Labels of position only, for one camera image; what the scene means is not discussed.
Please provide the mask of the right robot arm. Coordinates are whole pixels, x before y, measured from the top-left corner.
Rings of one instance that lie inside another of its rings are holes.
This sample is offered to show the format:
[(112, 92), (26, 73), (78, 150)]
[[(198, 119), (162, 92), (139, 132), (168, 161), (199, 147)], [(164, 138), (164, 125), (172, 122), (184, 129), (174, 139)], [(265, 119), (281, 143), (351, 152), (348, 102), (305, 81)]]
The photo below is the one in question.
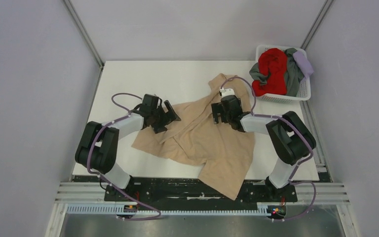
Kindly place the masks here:
[(239, 132), (268, 135), (278, 156), (273, 171), (265, 180), (265, 195), (271, 201), (285, 196), (292, 186), (299, 166), (312, 159), (316, 140), (297, 113), (288, 111), (281, 116), (255, 114), (242, 109), (241, 100), (227, 95), (211, 106), (213, 121), (228, 123)]

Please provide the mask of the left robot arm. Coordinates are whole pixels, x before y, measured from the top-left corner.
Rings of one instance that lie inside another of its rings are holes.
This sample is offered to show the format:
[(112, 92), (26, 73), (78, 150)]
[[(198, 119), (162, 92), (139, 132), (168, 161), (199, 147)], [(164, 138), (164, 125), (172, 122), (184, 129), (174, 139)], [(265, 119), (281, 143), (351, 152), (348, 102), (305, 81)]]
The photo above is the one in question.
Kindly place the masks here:
[(131, 175), (116, 163), (119, 140), (147, 127), (155, 134), (165, 132), (167, 125), (181, 118), (169, 101), (150, 94), (145, 94), (140, 104), (126, 111), (125, 116), (104, 124), (88, 122), (76, 149), (75, 161), (90, 174), (117, 187), (116, 194), (123, 201), (130, 201), (135, 196), (135, 187), (129, 184)]

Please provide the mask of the beige t shirt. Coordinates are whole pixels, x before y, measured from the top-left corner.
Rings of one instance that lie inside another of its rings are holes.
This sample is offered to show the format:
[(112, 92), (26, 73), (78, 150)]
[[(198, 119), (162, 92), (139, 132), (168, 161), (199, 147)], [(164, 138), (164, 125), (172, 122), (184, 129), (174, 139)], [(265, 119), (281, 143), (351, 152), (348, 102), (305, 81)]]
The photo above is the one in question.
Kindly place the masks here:
[(236, 200), (252, 164), (255, 147), (253, 133), (239, 132), (227, 124), (215, 124), (211, 105), (220, 101), (221, 85), (234, 90), (242, 101), (242, 110), (251, 109), (249, 91), (244, 82), (232, 75), (218, 74), (208, 83), (209, 95), (187, 103), (173, 105), (181, 118), (154, 133), (141, 130), (132, 147), (159, 158), (187, 165), (202, 165), (198, 179), (231, 200)]

